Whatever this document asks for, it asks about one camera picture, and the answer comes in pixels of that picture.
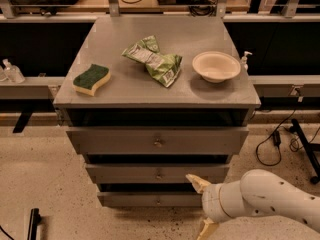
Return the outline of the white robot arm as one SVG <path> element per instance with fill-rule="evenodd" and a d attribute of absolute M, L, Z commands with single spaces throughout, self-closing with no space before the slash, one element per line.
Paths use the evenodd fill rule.
<path fill-rule="evenodd" d="M 219 184 L 193 174 L 186 178 L 202 196 L 207 216 L 197 240 L 208 240 L 220 223 L 238 217 L 283 216 L 320 232 L 320 198 L 269 171 L 249 170 L 238 181 Z"/>

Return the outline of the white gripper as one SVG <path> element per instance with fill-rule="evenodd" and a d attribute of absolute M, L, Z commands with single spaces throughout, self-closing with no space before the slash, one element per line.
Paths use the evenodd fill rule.
<path fill-rule="evenodd" d="M 194 174 L 187 174 L 187 180 L 192 184 L 198 194 L 202 194 L 202 208 L 209 217 L 203 220 L 203 227 L 197 240 L 208 240 L 209 237 L 218 229 L 219 224 L 230 219 L 223 210 L 220 201 L 221 184 L 210 184 L 209 181 L 202 179 Z"/>

